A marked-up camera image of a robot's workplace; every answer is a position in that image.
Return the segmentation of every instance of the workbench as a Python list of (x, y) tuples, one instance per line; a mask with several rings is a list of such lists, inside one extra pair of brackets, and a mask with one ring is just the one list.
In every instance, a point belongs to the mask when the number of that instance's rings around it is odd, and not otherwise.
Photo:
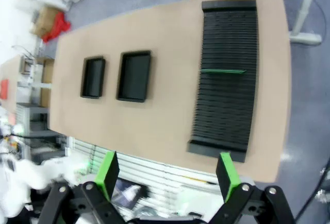
[[(111, 150), (215, 173), (217, 158), (187, 152), (199, 81), (202, 1), (186, 0), (114, 16), (60, 37), (50, 129)], [(290, 43), (283, 0), (256, 0), (258, 72), (245, 163), (239, 174), (275, 180), (289, 123)], [(116, 100), (121, 53), (151, 50), (145, 103)], [(106, 60), (103, 95), (80, 97), (84, 58)]]

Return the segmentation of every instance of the black tray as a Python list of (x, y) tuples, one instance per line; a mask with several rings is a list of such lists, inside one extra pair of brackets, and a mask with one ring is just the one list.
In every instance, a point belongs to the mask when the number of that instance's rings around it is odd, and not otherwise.
[(144, 102), (149, 81), (151, 51), (122, 53), (117, 100)]
[(86, 58), (81, 81), (83, 98), (98, 99), (102, 96), (105, 59), (100, 57)]

